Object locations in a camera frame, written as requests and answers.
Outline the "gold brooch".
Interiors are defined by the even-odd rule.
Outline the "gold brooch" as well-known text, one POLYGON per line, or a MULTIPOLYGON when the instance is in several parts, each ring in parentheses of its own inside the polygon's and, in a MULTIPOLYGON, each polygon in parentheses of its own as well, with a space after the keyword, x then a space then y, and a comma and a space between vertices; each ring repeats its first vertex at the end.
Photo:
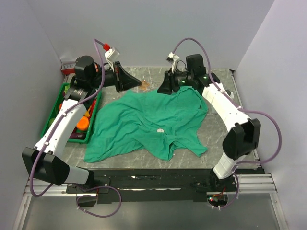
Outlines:
POLYGON ((150 87, 150 84, 146 80, 142 80, 141 86, 139 87, 142 91, 147 91, 150 87))

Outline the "green garment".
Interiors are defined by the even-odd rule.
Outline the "green garment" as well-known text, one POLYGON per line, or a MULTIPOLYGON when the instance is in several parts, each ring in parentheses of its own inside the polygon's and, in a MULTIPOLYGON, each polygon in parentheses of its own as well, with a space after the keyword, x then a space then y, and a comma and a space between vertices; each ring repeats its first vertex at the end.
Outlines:
POLYGON ((95 118, 85 162, 94 163, 146 149, 169 161, 176 149, 189 149, 197 157, 208 148, 197 137, 208 113, 204 98, 192 87, 171 95, 128 91, 102 107, 95 118))

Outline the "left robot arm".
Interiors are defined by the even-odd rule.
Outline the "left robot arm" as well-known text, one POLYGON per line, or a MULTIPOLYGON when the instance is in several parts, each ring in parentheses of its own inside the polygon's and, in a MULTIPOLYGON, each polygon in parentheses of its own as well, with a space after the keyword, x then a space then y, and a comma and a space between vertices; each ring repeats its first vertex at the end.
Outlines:
POLYGON ((64 147, 73 130, 91 106, 102 87, 115 86, 118 92, 141 85, 120 62, 97 64, 91 56, 76 59, 71 85, 65 94, 62 107, 44 136, 33 148, 26 147, 22 159, 29 173, 29 186, 38 179, 50 185, 77 184, 85 193, 94 189, 94 173, 80 167, 70 166, 61 158, 64 147))

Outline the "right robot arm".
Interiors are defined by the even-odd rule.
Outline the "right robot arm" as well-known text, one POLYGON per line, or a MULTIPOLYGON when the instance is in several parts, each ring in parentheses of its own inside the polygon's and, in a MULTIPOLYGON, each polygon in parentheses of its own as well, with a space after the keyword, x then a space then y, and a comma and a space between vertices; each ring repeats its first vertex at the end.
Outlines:
POLYGON ((171 68, 165 72, 157 92, 170 95, 183 86, 191 86, 210 103, 228 131, 222 143, 223 154, 209 176, 211 189, 220 191, 230 183, 236 164, 258 146, 260 121, 251 119, 238 106, 233 105, 220 79, 216 74, 206 71, 202 55, 187 56, 185 71, 177 68, 180 61, 178 55, 169 53, 166 59, 171 68))

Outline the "red chili toy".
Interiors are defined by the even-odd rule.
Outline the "red chili toy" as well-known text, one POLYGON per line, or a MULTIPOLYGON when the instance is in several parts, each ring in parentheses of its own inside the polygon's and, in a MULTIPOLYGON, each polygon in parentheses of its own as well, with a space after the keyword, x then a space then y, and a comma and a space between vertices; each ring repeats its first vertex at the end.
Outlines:
POLYGON ((93 100, 92 102, 92 105, 91 105, 91 109, 90 109, 90 116, 92 116, 93 112, 94 112, 94 108, 95 108, 95 105, 96 105, 96 98, 93 100))

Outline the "yellow pepper toy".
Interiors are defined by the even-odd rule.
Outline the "yellow pepper toy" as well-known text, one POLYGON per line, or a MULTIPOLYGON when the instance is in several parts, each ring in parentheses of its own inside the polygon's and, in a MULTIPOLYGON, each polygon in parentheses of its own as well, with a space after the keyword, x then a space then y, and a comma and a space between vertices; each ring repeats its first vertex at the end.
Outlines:
POLYGON ((89 109, 87 110, 87 112, 84 115, 85 117, 87 117, 88 119, 91 118, 92 116, 92 106, 89 107, 89 109))

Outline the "red white box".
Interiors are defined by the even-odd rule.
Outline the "red white box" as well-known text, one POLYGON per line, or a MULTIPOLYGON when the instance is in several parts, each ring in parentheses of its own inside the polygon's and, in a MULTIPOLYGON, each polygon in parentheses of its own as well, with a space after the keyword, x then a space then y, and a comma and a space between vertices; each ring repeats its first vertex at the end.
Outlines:
POLYGON ((62 64, 61 72, 64 75, 72 74, 75 72, 74 67, 75 67, 75 63, 62 64))

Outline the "orange carrot toy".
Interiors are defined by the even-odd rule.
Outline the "orange carrot toy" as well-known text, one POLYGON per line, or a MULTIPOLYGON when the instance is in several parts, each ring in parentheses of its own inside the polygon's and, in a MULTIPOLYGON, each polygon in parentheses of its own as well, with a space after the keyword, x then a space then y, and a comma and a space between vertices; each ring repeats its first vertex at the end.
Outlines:
POLYGON ((87 131, 89 128, 89 125, 90 125, 90 120, 87 117, 82 116, 81 119, 76 124, 76 128, 79 131, 87 131))

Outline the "white bottle grey cap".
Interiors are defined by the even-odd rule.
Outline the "white bottle grey cap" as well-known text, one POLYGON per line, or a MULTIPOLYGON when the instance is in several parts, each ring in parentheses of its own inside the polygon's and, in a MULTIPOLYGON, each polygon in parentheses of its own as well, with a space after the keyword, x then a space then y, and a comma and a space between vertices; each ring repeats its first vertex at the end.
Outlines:
MULTIPOLYGON (((227 96, 234 100, 234 93, 231 91, 231 90, 225 90, 224 91, 227 96)), ((213 114, 219 114, 218 111, 216 110, 216 108, 218 108, 219 110, 222 108, 222 106, 224 105, 223 102, 225 101, 225 99, 221 99, 221 98, 218 98, 217 101, 215 101, 213 104, 211 104, 211 112, 213 114)))

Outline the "green plastic tray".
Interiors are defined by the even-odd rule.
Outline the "green plastic tray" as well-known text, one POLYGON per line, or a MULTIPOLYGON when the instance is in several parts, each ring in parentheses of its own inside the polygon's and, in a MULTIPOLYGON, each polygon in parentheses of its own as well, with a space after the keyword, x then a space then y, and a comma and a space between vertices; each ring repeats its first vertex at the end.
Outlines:
MULTIPOLYGON (((62 102, 64 101, 64 96, 67 90, 70 88, 69 83, 62 84, 59 93, 57 95, 57 99, 54 102, 51 112, 49 113, 48 119, 44 125, 44 128, 41 133, 41 137, 43 137, 48 129, 51 127, 53 121, 55 120, 56 116, 58 115, 61 107, 62 102)), ((84 114, 84 116, 80 119, 77 123, 77 126, 74 128, 68 142, 73 143, 80 143, 80 144, 87 144, 89 141, 90 136, 92 135, 92 129, 94 126, 94 120, 96 113, 98 111, 99 102, 101 100, 102 93, 99 92, 96 98, 91 103, 89 109, 84 114)))

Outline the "purple eggplant toy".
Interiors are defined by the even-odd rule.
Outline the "purple eggplant toy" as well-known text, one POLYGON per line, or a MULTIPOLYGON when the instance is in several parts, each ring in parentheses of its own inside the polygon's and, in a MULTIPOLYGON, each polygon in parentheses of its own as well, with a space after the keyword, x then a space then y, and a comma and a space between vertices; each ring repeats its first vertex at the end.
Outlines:
POLYGON ((69 139, 77 139, 77 140, 84 140, 86 138, 86 133, 72 133, 69 139))

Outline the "green pepper toy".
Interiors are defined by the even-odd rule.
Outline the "green pepper toy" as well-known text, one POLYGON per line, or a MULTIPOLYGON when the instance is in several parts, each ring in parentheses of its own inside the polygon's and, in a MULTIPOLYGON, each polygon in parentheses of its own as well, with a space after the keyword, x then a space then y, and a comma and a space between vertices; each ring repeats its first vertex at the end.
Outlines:
POLYGON ((52 125, 52 123, 54 122, 55 118, 51 118, 48 122, 48 127, 50 127, 52 125))

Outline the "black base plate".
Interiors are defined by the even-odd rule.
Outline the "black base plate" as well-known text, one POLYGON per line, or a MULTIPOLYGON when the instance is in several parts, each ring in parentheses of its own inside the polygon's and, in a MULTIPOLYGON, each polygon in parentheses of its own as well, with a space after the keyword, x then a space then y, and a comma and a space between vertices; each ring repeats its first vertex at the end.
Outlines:
POLYGON ((244 182, 264 171, 238 169, 224 188, 211 189, 210 169, 95 169, 91 186, 67 186, 67 194, 94 195, 99 204, 117 202, 185 201, 206 202, 207 195, 244 190, 244 182))

